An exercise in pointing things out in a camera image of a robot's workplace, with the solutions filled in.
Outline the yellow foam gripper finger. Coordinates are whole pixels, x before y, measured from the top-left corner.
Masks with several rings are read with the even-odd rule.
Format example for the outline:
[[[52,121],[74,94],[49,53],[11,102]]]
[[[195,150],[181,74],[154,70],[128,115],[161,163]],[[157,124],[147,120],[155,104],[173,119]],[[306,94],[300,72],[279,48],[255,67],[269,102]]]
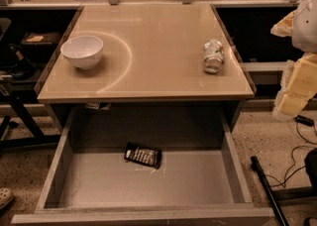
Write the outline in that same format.
[[[288,60],[282,73],[272,116],[279,121],[296,117],[317,94],[317,55],[305,53],[297,61]]]
[[[294,11],[287,14],[284,18],[282,18],[270,29],[270,33],[278,37],[291,37],[294,16]]]

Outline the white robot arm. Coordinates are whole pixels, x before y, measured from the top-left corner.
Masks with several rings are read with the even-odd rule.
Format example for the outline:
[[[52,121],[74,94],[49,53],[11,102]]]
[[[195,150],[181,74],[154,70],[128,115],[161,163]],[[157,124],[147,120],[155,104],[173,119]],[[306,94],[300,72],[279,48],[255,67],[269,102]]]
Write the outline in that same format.
[[[274,100],[273,117],[288,121],[299,115],[317,94],[317,0],[302,0],[270,32],[291,37],[292,45],[303,51],[299,60],[286,62]]]

